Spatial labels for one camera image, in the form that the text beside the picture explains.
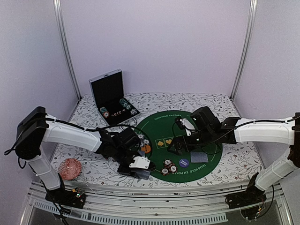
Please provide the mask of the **red black 100 chip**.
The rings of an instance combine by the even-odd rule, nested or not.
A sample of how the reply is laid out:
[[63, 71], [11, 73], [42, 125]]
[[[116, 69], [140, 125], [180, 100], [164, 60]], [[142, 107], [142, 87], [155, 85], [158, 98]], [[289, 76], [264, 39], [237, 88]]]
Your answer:
[[164, 167], [169, 167], [173, 162], [170, 159], [165, 159], [163, 161]]

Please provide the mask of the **purple small blind button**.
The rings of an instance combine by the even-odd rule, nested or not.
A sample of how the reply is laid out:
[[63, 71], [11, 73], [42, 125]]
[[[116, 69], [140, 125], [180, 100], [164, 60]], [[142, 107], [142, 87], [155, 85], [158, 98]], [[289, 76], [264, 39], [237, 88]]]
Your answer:
[[187, 168], [189, 166], [189, 161], [185, 158], [179, 160], [179, 165], [183, 168]]

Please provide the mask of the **dealt playing card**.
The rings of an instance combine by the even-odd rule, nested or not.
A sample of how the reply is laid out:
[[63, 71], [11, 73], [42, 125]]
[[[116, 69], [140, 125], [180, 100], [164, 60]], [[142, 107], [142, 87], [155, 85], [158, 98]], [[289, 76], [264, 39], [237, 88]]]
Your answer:
[[204, 152], [190, 152], [191, 163], [207, 163], [208, 155]]
[[142, 150], [139, 150], [138, 153], [139, 153], [141, 156], [145, 156], [145, 152], [142, 151]]

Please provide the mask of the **orange big blind button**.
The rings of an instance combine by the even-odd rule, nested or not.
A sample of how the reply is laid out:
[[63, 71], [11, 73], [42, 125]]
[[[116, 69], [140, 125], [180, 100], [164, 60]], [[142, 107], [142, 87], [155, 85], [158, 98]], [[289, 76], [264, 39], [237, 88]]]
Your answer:
[[151, 152], [151, 147], [149, 145], [145, 145], [141, 147], [141, 151], [145, 152], [146, 154]]

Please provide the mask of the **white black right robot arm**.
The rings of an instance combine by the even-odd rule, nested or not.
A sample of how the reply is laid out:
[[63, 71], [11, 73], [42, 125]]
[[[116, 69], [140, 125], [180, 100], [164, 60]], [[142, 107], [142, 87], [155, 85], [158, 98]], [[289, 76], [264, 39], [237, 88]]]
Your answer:
[[262, 192], [300, 167], [300, 114], [285, 119], [245, 119], [228, 117], [220, 122], [207, 106], [190, 114], [192, 122], [177, 117], [175, 124], [185, 135], [175, 136], [168, 152], [181, 155], [182, 149], [190, 151], [210, 144], [237, 144], [246, 142], [282, 143], [288, 145], [284, 154], [269, 167], [255, 174], [243, 193], [242, 200], [253, 204]]

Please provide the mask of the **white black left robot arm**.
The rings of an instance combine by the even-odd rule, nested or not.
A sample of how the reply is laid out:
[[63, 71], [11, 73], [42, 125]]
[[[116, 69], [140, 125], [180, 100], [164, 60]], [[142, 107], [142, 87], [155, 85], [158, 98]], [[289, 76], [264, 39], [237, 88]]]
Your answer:
[[119, 172], [138, 179], [148, 179], [155, 165], [133, 148], [141, 140], [135, 127], [125, 125], [121, 132], [110, 132], [107, 127], [90, 129], [59, 120], [38, 106], [17, 127], [17, 137], [12, 151], [25, 160], [43, 181], [46, 189], [59, 203], [66, 203], [70, 194], [63, 188], [63, 181], [40, 149], [43, 142], [61, 143], [95, 152], [119, 163]]

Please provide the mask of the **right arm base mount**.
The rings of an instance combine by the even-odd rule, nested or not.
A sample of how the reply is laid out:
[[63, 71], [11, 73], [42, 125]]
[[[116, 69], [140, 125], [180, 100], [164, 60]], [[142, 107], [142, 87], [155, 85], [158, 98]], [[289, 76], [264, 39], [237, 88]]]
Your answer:
[[[264, 205], [266, 200], [265, 191], [261, 191], [254, 185], [248, 185], [245, 191], [228, 194], [225, 197], [225, 203], [229, 206], [229, 209], [246, 207], [258, 203]], [[261, 209], [261, 206], [256, 206], [253, 209], [242, 210], [242, 216], [247, 219], [254, 219], [259, 215]]]

